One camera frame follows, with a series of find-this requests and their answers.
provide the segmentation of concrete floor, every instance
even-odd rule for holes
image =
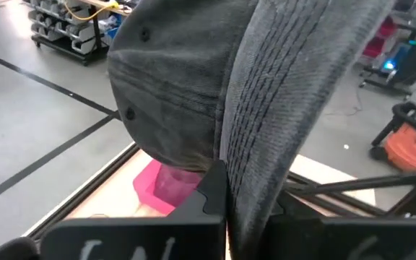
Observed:
[[[36,48],[29,9],[15,0],[2,4],[0,244],[23,234],[132,142],[114,118],[105,61],[84,67]]]
[[[29,9],[17,0],[0,5],[1,244],[25,232],[131,138],[114,118],[105,62],[83,67],[36,48]],[[356,68],[340,82],[300,153],[357,178],[398,174],[367,151],[402,98],[359,89],[360,81]],[[377,190],[377,205],[388,209],[408,190]]]

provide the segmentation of black metal frame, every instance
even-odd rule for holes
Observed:
[[[95,189],[110,178],[116,170],[131,159],[132,156],[134,156],[138,151],[139,148],[135,144],[128,148],[106,169],[104,169],[102,173],[99,173],[94,180],[88,183],[65,204],[61,205],[61,207],[59,207],[53,214],[40,223],[39,226],[35,227],[34,230],[28,233],[27,236],[34,240],[41,239],[47,229],[68,216],[73,209],[81,204],[95,191]],[[407,213],[410,215],[416,215],[416,175],[396,175],[381,178],[344,181],[340,183],[319,184],[296,173],[289,173],[287,180],[291,182],[287,182],[287,185],[284,186],[283,190],[279,194],[279,197],[277,198],[277,203],[281,206],[281,208],[285,209],[286,212],[292,214],[293,216],[306,218],[321,215],[320,212],[302,203],[298,199],[295,199],[294,197],[304,199],[305,201],[333,212],[336,215],[344,217],[360,216],[347,208],[333,204],[331,201],[318,197],[317,195],[319,194],[324,194],[335,201],[351,206],[352,208],[365,212],[367,215],[372,215],[374,217],[405,216]],[[384,211],[342,193],[345,191],[403,185],[413,185],[415,187],[389,211]]]
[[[378,178],[366,178],[362,180],[354,181],[343,181],[339,183],[329,183],[329,184],[315,184],[309,180],[306,180],[302,177],[298,177],[296,174],[291,173],[289,176],[291,181],[298,181],[298,183],[307,183],[307,186],[296,187],[288,186],[285,189],[291,194],[302,197],[306,199],[311,195],[324,194],[334,199],[337,199],[345,204],[355,207],[364,212],[367,212],[370,215],[380,217],[380,216],[405,216],[407,214],[415,216],[416,215],[416,174],[408,175],[394,175],[387,177],[378,177]],[[414,188],[405,195],[397,204],[395,204],[390,210],[384,211],[379,208],[375,208],[369,204],[366,204],[362,201],[355,200],[347,195],[342,194],[345,191],[357,191],[363,189],[376,189],[376,188],[388,188],[395,186],[406,186],[411,185]],[[337,205],[332,204],[331,207],[325,204],[317,204],[324,209],[335,212],[335,209],[341,208]],[[352,216],[352,214],[341,214],[343,216]]]
[[[90,15],[95,14],[96,11],[97,11],[97,8],[93,5],[90,5],[90,8],[89,8]],[[82,53],[78,53],[74,51],[69,44],[65,44],[63,38],[51,42],[38,35],[33,35],[32,40],[35,42],[37,47],[40,47],[40,45],[43,44],[54,50],[65,53],[66,55],[74,59],[80,60],[84,66],[87,66],[89,63],[93,61],[104,59],[107,56],[107,52],[108,52],[108,47],[102,46],[101,37],[103,36],[103,34],[100,33],[97,15],[92,18],[92,26],[94,27],[94,37],[89,40],[95,41],[95,49],[93,49],[88,54],[82,54]]]
[[[88,183],[29,234],[29,238],[40,238],[44,235],[40,250],[36,250],[30,240],[18,243],[19,238],[0,247],[0,259],[10,251],[13,251],[12,255],[18,254],[20,249],[25,249],[26,252],[23,253],[32,255],[33,259],[47,260],[70,259],[78,255],[129,258],[130,255],[138,256],[137,251],[144,251],[144,255],[150,259],[158,258],[160,254],[175,256],[177,259],[224,259],[228,174],[224,162],[220,160],[214,162],[196,191],[165,218],[73,219],[51,227],[64,219],[77,203],[86,199],[138,150],[135,145],[127,149],[94,181]],[[410,176],[409,181],[397,183],[416,184],[416,178],[412,177]],[[365,182],[366,180],[359,180],[342,183],[349,187],[345,191],[386,184],[386,181],[378,184],[374,184],[373,181]],[[338,183],[302,189],[304,194],[330,194],[340,191],[342,187]],[[234,252],[237,253],[237,257],[359,259],[361,256],[392,256],[394,259],[400,259],[411,256],[413,252],[416,256],[416,218],[325,217],[284,190],[280,192],[277,204],[281,209],[271,214],[263,234],[257,238],[258,248],[242,248],[242,251],[250,254],[248,257],[244,253],[240,255],[239,250],[236,250],[238,248],[231,249],[236,250]],[[408,207],[415,211],[413,207],[416,204],[412,204],[412,201],[408,204]],[[408,207],[406,204],[399,204],[394,211],[399,213],[398,209]],[[91,242],[93,247],[97,246],[99,250],[87,250]]]

